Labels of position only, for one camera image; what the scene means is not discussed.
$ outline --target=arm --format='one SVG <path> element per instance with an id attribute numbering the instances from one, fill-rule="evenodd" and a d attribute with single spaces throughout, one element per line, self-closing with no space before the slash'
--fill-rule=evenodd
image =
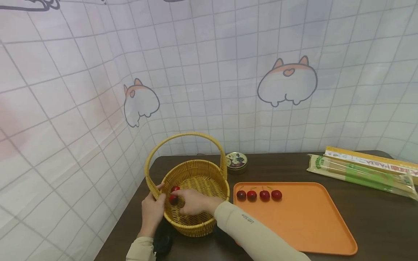
<path id="1" fill-rule="evenodd" d="M 254 261 L 310 260 L 269 228 L 229 202 L 219 204 L 214 211 L 214 217 L 218 221 L 218 227 L 239 242 Z"/>
<path id="2" fill-rule="evenodd" d="M 126 261 L 155 261 L 154 235 L 164 215 L 165 194 L 155 200 L 151 192 L 142 201 L 142 228 L 137 238 L 131 244 L 126 255 Z"/>
<path id="3" fill-rule="evenodd" d="M 207 197 L 192 189 L 172 194 L 183 197 L 186 202 L 180 214 L 197 215 L 202 211 L 211 214 L 218 221 L 218 227 L 238 241 L 254 261 L 310 260 L 255 218 L 221 198 Z"/>

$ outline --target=fabric backdrop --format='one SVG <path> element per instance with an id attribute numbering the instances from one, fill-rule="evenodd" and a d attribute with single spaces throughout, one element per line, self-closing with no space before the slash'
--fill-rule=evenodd
<path id="1" fill-rule="evenodd" d="M 416 0 L 167 2 L 0 0 L 0 260 L 93 260 L 180 132 L 418 162 Z"/>

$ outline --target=heart-shaped mark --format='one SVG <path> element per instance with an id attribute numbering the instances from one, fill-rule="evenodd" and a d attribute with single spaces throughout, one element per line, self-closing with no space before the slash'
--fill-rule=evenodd
<path id="1" fill-rule="evenodd" d="M 289 77 L 289 76 L 291 76 L 294 73 L 295 73 L 295 69 L 294 68 L 292 68 L 292 69 L 286 69 L 286 70 L 283 71 L 283 75 L 286 76 L 286 77 Z"/>

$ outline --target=hand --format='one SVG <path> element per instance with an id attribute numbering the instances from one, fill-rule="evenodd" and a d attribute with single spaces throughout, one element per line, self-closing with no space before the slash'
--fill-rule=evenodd
<path id="1" fill-rule="evenodd" d="M 164 183 L 157 186 L 157 189 L 164 187 Z M 142 201 L 142 228 L 138 237 L 145 236 L 153 238 L 158 225 L 164 216 L 164 201 L 166 195 L 163 193 L 155 200 L 152 193 Z"/>
<path id="2" fill-rule="evenodd" d="M 207 212 L 214 215 L 216 208 L 224 202 L 221 198 L 207 197 L 194 189 L 176 190 L 172 195 L 180 196 L 184 199 L 184 207 L 180 209 L 181 215 L 198 215 Z"/>

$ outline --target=plastic tray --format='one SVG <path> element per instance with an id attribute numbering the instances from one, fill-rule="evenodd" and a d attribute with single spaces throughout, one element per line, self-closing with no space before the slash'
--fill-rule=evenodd
<path id="1" fill-rule="evenodd" d="M 282 192 L 282 199 L 268 202 L 260 191 Z M 239 201 L 237 191 L 257 192 L 255 202 Z M 234 204 L 302 252 L 351 256 L 357 243 L 327 190 L 314 182 L 240 182 L 234 186 Z"/>

